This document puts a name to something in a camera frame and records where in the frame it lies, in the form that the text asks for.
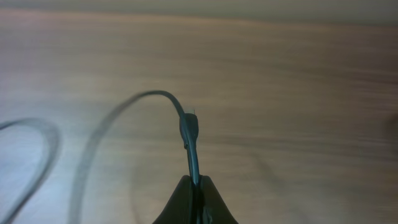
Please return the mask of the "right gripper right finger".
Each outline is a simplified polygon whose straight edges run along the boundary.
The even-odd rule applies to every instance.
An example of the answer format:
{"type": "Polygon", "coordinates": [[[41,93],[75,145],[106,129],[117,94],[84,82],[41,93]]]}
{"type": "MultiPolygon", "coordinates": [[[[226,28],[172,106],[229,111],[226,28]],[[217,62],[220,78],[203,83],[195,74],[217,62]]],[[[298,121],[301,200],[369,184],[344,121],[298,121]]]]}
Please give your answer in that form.
{"type": "Polygon", "coordinates": [[[209,176],[201,176],[200,189],[203,224],[238,224],[209,176]]]}

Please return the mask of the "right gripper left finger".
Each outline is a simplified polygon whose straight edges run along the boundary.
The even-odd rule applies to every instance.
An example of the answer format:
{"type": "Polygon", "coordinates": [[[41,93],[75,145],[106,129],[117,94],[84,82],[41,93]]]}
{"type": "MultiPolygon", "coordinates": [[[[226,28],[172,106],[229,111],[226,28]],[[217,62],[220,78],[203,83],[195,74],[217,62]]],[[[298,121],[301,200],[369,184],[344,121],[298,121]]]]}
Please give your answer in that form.
{"type": "Polygon", "coordinates": [[[153,224],[189,224],[191,222],[192,181],[183,175],[166,206],[153,224]]]}

